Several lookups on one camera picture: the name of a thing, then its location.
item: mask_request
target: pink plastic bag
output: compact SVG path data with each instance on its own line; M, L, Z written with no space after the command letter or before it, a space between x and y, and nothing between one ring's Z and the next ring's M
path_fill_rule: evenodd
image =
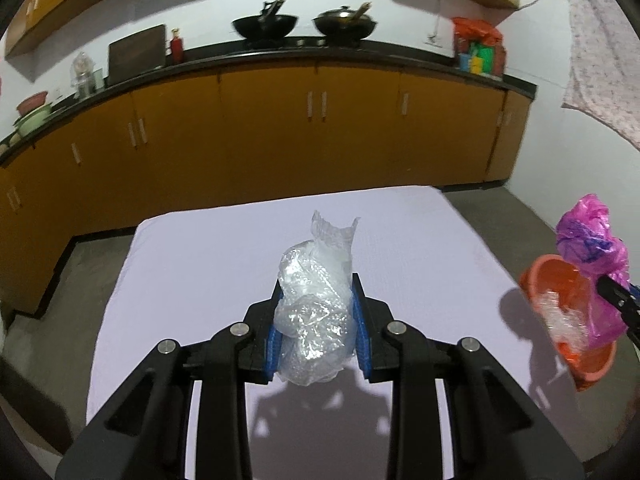
M556 247L562 259L574 264L591 282L587 329L589 348L615 341L626 332L620 312L596 292L603 274L629 288L629 256L626 246L611 235L609 208L596 195L583 196L556 226Z

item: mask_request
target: blue gripper pad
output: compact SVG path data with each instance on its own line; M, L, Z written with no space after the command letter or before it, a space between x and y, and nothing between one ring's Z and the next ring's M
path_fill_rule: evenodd
M369 333L362 315L362 306L353 285L351 287L353 294L353 318L356 322L356 355L358 357L358 366L365 379L369 379L371 375L371 346L369 341ZM278 370L278 361L280 359L280 349L282 348L282 334L278 332L273 325L269 329L269 337L266 342L267 348L264 359L264 375L267 380L273 380L273 375Z
M282 299L282 296L282 291L280 291L278 301ZM282 334L276 330L273 323L269 328L269 336L267 338L266 345L267 348L264 352L264 376L268 381L273 381L273 375L278 370L280 349L282 348Z
M636 301L640 300L640 287L635 286L633 283L629 283L629 292Z
M358 327L356 334L356 356L358 357L358 366L360 370L362 370L364 378L368 380L371 377L371 343L369 340L369 332L364 322L362 305L360 304L358 294L353 285L351 286L351 293L353 294L353 319L356 320Z

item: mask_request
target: metal screw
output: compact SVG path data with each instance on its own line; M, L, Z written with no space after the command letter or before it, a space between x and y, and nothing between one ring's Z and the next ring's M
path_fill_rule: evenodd
M158 351L161 354L170 354L175 350L175 341L172 339L165 339L158 343Z
M229 329L233 335L241 336L249 333L249 325L247 323L235 323Z
M392 321L386 329L392 334L401 335L406 332L406 325L402 321Z
M480 349L480 342L473 337L465 337L462 340L462 348L468 352L475 352Z

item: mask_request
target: wok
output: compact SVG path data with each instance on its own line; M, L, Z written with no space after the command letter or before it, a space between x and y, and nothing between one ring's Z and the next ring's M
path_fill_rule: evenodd
M232 25L240 36L251 42L281 40L293 30L298 21L297 16L277 14L284 2L285 0L265 2L260 14L233 20Z
M348 6L328 10L314 19L314 25L328 38L361 40L371 34L377 25L366 14L370 8L371 2L366 2L358 10L350 9Z

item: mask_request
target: green bowl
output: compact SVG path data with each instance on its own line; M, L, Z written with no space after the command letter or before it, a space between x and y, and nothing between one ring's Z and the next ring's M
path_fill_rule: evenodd
M15 127L18 130L20 136L25 137L29 135L33 130L41 127L50 115L51 103L48 103L26 114L17 123L15 123Z

